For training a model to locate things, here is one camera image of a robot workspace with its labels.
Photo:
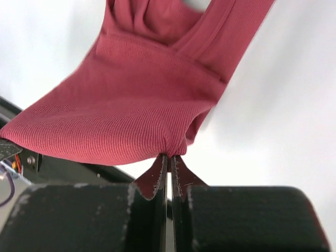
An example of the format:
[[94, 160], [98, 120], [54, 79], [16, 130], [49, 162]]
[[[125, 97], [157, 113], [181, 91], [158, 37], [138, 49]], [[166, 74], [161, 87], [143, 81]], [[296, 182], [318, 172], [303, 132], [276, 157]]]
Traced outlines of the pink garment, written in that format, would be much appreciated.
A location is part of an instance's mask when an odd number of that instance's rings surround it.
[[107, 1], [75, 72], [1, 129], [55, 158], [124, 165], [183, 155], [272, 1]]

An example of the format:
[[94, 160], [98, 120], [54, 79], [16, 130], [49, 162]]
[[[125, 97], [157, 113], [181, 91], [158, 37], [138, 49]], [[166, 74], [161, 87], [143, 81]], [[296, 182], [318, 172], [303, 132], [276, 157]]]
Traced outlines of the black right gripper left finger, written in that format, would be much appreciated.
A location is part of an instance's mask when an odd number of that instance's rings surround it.
[[1, 251], [164, 251], [167, 157], [130, 184], [32, 185], [1, 231]]

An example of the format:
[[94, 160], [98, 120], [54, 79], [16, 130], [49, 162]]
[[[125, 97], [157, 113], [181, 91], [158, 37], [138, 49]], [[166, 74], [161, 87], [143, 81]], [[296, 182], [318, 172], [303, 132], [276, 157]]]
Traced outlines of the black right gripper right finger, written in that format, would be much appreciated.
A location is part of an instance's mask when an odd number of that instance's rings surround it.
[[329, 251], [306, 194], [291, 186], [208, 186], [171, 159], [176, 251]]

